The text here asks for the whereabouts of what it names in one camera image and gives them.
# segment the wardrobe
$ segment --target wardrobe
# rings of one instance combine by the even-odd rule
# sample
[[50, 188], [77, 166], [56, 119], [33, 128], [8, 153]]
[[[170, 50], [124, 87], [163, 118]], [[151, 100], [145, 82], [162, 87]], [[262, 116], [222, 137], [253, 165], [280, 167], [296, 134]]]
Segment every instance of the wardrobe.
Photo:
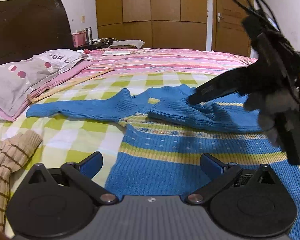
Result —
[[207, 0], [96, 0], [96, 10], [99, 38], [206, 49]]

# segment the sweater sleeve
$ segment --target sweater sleeve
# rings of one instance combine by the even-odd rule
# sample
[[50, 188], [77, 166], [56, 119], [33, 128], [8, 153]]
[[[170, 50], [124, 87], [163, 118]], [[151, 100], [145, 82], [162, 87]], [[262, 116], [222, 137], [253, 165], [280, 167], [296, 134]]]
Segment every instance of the sweater sleeve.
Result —
[[9, 198], [10, 174], [23, 167], [41, 141], [37, 133], [28, 130], [24, 134], [17, 134], [0, 142], [0, 231], [3, 229]]
[[128, 89], [124, 88], [106, 100], [73, 100], [36, 104], [29, 108], [26, 117], [47, 117], [57, 113], [79, 119], [117, 121], [141, 110]]

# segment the green and white checkered sheet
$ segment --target green and white checkered sheet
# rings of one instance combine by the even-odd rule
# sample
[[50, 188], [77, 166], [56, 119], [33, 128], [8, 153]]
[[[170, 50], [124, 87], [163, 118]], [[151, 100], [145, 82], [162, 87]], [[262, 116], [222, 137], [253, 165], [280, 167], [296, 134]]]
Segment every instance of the green and white checkered sheet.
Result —
[[[132, 95], [138, 95], [150, 87], [181, 84], [196, 87], [213, 77], [202, 73], [182, 72], [109, 76], [92, 79], [58, 92], [38, 104], [64, 100], [108, 99], [122, 88], [128, 88]], [[0, 140], [10, 138], [18, 132], [23, 133], [26, 129], [36, 131], [43, 138], [42, 144], [25, 168], [11, 177], [12, 194], [34, 163], [41, 162], [47, 168], [57, 168], [68, 161], [80, 162], [95, 151], [102, 153], [104, 164], [93, 181], [104, 186], [110, 169], [115, 163], [124, 128], [112, 122], [74, 120], [61, 114], [52, 118], [26, 118], [25, 114], [26, 111], [13, 123], [0, 121]], [[8, 236], [13, 235], [8, 223], [5, 233]]]

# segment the pink plastic basket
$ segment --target pink plastic basket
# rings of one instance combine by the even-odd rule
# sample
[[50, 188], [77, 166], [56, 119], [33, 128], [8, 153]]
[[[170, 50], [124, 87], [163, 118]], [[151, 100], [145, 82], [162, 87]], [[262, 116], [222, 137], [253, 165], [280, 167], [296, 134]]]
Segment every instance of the pink plastic basket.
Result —
[[72, 43], [74, 47], [79, 47], [86, 43], [86, 33], [74, 33], [72, 34]]

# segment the thermos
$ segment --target thermos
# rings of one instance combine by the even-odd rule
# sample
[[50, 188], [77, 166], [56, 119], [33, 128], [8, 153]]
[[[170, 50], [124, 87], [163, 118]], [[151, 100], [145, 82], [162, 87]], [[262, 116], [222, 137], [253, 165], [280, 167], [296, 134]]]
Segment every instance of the thermos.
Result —
[[88, 44], [93, 43], [91, 27], [86, 28], [86, 43]]

